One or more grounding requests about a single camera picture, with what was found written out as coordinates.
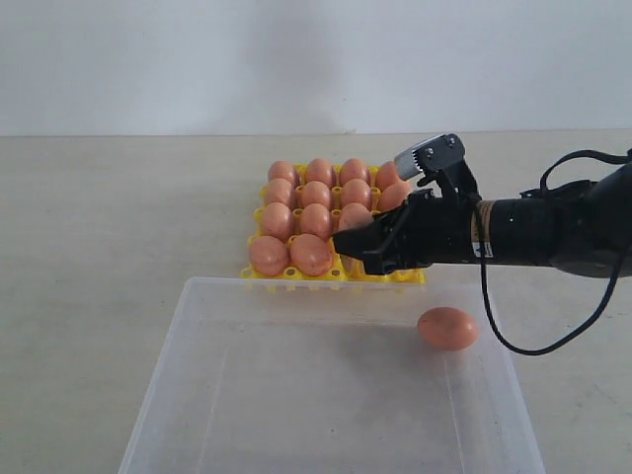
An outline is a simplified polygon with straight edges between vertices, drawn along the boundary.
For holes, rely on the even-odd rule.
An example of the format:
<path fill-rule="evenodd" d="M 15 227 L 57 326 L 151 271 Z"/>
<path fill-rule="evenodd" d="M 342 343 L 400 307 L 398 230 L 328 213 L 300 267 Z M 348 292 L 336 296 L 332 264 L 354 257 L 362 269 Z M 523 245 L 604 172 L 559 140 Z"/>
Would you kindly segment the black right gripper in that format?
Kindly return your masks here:
<path fill-rule="evenodd" d="M 477 264 L 472 245 L 472 199 L 453 201 L 414 192 L 401 205 L 370 221 L 339 230 L 336 251 L 362 257 L 368 275 L 427 268 L 433 264 Z"/>

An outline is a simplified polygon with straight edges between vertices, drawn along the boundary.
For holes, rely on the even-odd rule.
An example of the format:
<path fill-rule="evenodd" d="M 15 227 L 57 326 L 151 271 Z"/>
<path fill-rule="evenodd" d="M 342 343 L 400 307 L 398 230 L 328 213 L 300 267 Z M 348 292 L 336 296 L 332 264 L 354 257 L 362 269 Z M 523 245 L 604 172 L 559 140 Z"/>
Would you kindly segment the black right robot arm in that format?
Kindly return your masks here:
<path fill-rule="evenodd" d="M 608 278 L 617 262 L 631 274 L 631 167 L 598 182 L 580 180 L 542 197 L 475 204 L 424 191 L 334 238 L 337 253 L 362 261 L 369 275 L 433 264 L 551 267 Z"/>

